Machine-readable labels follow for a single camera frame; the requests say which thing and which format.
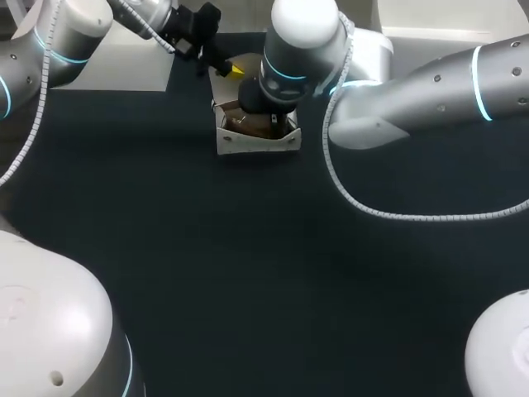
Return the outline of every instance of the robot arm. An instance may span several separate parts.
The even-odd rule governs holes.
[[[30,32],[0,42],[0,120],[37,95],[43,73],[48,74],[48,88],[74,81],[113,20],[144,39],[158,36],[168,52],[198,59],[202,68],[211,65],[222,76],[233,70],[226,60],[228,55],[215,46],[213,38],[221,13],[210,3],[193,13],[183,6],[174,8],[171,0],[62,0],[55,19],[49,70],[43,71],[50,21],[58,1],[43,0]]]
[[[312,94],[329,93],[353,58],[329,137],[369,149],[428,128],[492,121],[529,109],[529,35],[434,60],[390,79],[393,47],[381,33],[347,37],[335,0],[276,0],[259,80],[241,85],[247,112],[291,112]]]

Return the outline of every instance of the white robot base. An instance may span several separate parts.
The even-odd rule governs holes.
[[[481,315],[465,367],[474,397],[529,395],[529,291],[509,295]]]
[[[105,289],[81,265],[0,231],[0,395],[145,397]]]

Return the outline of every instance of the cardboard box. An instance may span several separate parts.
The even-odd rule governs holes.
[[[244,54],[230,59],[245,71],[245,79],[257,77],[262,55]],[[299,151],[302,144],[301,129],[298,127],[296,112],[283,120],[274,120],[271,115],[247,114],[238,102],[239,84],[242,80],[223,78],[216,71],[209,70],[212,83],[212,110],[217,125],[217,153]],[[274,137],[274,129],[280,128]]]

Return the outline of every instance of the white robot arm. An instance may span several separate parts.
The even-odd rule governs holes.
[[[34,29],[0,43],[0,119],[41,92],[30,137],[0,185],[35,138],[47,88],[79,75],[112,20],[141,37],[156,36],[169,52],[178,51],[159,34],[176,46],[181,40],[192,48],[200,46],[203,62],[226,75],[231,63],[209,42],[218,28],[217,11],[207,4],[193,14],[185,7],[172,8],[171,0],[45,0]],[[2,396],[145,397],[131,344],[98,280],[3,223],[0,371]]]
[[[45,0],[30,33],[0,43],[0,118],[39,89],[43,101],[48,85],[75,79],[114,19],[142,37],[154,35],[168,51],[176,50],[173,45],[183,38],[199,47],[206,63],[221,74],[230,73],[233,66],[207,44],[215,23],[206,16],[204,26],[211,29],[196,31],[190,14],[185,17],[185,9],[180,14],[170,3]],[[289,112],[306,95],[328,92],[341,73],[336,92],[346,80],[353,89],[341,98],[333,94],[326,117],[331,139],[340,146],[364,149],[430,125],[505,117],[527,109],[525,36],[446,57],[405,79],[389,81],[391,42],[378,32],[348,32],[350,22],[340,16],[334,0],[276,0],[273,21],[260,78],[241,85],[241,106],[247,112]],[[37,128],[43,110],[42,103]],[[20,161],[15,160],[0,185]],[[131,345],[107,294],[81,265],[33,246],[15,232],[0,231],[0,280],[0,395],[145,397]],[[475,397],[527,395],[527,296],[513,295],[476,324],[467,351]],[[494,328],[506,316],[508,327]],[[495,362],[484,365],[496,359],[503,363],[500,371]]]

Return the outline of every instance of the white platform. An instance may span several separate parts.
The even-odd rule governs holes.
[[[37,0],[14,37],[33,28],[42,1]],[[114,22],[83,73],[72,84],[58,89],[165,91],[173,61],[174,56],[154,40],[143,40]]]

